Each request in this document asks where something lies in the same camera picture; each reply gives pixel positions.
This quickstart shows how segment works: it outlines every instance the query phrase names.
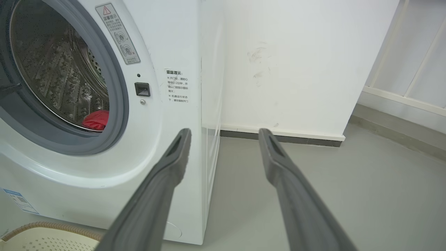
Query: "laundry basket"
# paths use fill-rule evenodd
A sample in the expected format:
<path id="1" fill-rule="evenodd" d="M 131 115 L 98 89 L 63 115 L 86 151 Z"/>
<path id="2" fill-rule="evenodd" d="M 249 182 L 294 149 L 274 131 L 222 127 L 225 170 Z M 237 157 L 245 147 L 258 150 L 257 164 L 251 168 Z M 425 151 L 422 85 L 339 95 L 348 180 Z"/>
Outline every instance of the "laundry basket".
<path id="1" fill-rule="evenodd" d="M 35 222 L 0 239 L 0 251 L 93 251 L 101 238 L 75 226 Z"/>

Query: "warning sticker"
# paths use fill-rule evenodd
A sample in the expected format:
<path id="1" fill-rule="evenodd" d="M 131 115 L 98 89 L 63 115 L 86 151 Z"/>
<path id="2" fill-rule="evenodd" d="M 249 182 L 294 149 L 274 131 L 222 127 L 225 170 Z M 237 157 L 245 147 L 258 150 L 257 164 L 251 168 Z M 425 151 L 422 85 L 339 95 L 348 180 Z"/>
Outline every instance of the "warning sticker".
<path id="1" fill-rule="evenodd" d="M 122 58 L 126 64 L 141 62 L 136 52 L 133 42 L 130 39 L 127 30 L 125 29 L 121 19 L 116 13 L 112 4 L 104 4 L 96 7 L 96 11 L 101 17 L 104 24 L 107 26 L 116 46 L 118 46 L 121 52 Z"/>
<path id="2" fill-rule="evenodd" d="M 35 214 L 39 214 L 34 208 L 33 206 L 31 206 L 28 201 L 18 192 L 14 192 L 11 190 L 6 190 L 3 189 L 6 194 L 9 195 L 9 197 L 11 197 L 11 199 L 17 204 L 17 206 L 20 207 L 20 209 L 22 209 L 25 212 L 28 213 L 35 213 Z"/>
<path id="3" fill-rule="evenodd" d="M 166 69 L 168 101 L 189 103 L 189 79 L 181 71 Z"/>

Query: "warning label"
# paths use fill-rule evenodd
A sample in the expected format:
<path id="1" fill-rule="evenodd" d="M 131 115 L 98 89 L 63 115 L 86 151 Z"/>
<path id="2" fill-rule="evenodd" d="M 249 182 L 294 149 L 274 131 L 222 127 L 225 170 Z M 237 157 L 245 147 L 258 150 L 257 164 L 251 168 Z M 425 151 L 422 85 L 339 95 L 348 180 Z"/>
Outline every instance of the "warning label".
<path id="1" fill-rule="evenodd" d="M 165 69 L 167 75 L 167 100 L 180 104 L 189 103 L 189 79 L 181 71 Z"/>
<path id="2" fill-rule="evenodd" d="M 125 29 L 124 24 L 121 22 L 118 13 L 116 13 L 115 8 L 113 8 L 113 5 L 104 4 L 98 6 L 96 7 L 96 11 L 107 26 L 125 63 L 132 64 L 141 62 L 138 53 L 133 46 L 133 42 Z"/>

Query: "caution triangle symbol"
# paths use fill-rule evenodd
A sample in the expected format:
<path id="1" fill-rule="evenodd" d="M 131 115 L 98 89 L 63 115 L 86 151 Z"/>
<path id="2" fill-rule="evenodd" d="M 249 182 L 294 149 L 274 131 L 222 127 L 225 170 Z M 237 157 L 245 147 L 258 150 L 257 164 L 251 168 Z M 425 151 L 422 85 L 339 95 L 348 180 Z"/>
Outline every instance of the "caution triangle symbol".
<path id="1" fill-rule="evenodd" d="M 108 14 L 110 14 L 111 12 L 107 9 L 107 7 L 106 6 L 104 6 L 104 15 L 108 15 Z"/>

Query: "front-loading washing machine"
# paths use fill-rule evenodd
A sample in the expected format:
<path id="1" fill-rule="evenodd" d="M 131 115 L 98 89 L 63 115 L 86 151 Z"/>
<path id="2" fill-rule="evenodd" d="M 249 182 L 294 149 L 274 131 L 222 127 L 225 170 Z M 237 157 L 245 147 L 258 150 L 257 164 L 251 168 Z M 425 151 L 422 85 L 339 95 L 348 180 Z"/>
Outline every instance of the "front-loading washing machine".
<path id="1" fill-rule="evenodd" d="M 108 228 L 182 128 L 165 239 L 202 244 L 219 145 L 218 0 L 3 0 L 0 187 L 24 211 Z"/>

